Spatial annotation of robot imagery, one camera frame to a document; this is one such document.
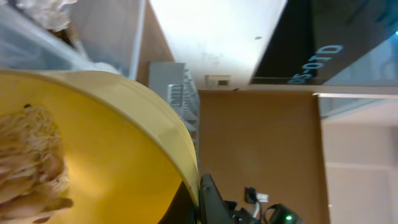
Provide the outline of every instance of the metal rack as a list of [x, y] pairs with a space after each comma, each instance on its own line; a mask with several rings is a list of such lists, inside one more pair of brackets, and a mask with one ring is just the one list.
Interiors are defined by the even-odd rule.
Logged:
[[200, 98], [189, 69], [184, 63], [152, 62], [149, 67], [149, 88], [168, 102], [180, 116], [198, 155]]

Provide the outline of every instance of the yellow bowl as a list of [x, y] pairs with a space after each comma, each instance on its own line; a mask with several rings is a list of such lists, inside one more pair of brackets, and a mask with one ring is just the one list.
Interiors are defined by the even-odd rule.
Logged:
[[52, 114], [75, 206], [49, 223], [157, 223], [181, 181], [198, 206], [190, 135], [141, 84], [105, 72], [0, 71], [0, 115], [30, 103]]

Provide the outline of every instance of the white ceiling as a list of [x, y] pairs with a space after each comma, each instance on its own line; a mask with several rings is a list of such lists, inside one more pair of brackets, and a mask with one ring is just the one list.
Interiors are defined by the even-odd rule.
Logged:
[[398, 126], [398, 101], [379, 100], [374, 103], [325, 118], [323, 123]]
[[151, 3], [175, 60], [186, 62], [198, 88], [206, 89], [205, 75], [231, 75], [231, 88], [249, 83], [286, 0]]

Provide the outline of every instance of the brown wall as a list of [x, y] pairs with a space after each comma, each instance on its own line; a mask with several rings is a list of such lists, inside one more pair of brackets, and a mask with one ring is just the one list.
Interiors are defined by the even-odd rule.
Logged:
[[147, 1], [136, 78], [139, 83], [145, 86], [148, 85], [149, 64], [152, 61], [174, 62], [174, 58], [156, 18], [155, 12], [149, 1]]
[[270, 195], [306, 224], [329, 223], [317, 99], [311, 93], [201, 91], [201, 173], [225, 200], [244, 187]]

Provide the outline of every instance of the white wall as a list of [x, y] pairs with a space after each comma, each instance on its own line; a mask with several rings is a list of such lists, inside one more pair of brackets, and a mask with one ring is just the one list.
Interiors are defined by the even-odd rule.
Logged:
[[323, 124], [332, 224], [398, 224], [398, 128]]

